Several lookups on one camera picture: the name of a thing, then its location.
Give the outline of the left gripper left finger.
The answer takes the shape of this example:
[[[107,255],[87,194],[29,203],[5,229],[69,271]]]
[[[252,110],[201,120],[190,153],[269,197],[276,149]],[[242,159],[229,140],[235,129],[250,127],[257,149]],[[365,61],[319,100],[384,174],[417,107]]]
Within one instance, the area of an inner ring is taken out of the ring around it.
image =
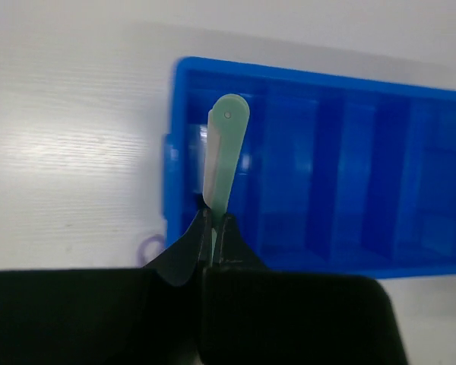
[[[140,268],[0,271],[0,364],[197,364],[204,208]]]

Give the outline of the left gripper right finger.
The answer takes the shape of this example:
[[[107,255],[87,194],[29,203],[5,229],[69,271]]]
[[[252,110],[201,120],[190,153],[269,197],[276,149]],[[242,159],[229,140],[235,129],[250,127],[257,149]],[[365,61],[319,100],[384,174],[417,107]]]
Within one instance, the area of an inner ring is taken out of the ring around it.
[[[404,364],[391,299],[355,275],[272,271],[220,222],[203,273],[205,364]]]

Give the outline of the purple eyelash curler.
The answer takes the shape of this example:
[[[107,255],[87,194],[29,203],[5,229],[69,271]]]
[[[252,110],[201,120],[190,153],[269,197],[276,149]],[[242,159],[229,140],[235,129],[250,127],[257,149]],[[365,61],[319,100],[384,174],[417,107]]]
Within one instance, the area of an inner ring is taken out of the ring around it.
[[[162,234],[156,233],[143,240],[136,251],[136,261],[143,267],[153,261],[165,249],[165,239]]]

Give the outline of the green spatula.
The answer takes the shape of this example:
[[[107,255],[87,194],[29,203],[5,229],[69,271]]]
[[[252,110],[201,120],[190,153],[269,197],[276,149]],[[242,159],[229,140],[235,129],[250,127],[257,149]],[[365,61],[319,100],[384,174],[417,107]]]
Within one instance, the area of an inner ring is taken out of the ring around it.
[[[237,94],[222,96],[208,112],[202,196],[212,217],[209,262],[213,261],[217,231],[230,200],[249,116],[248,103]]]

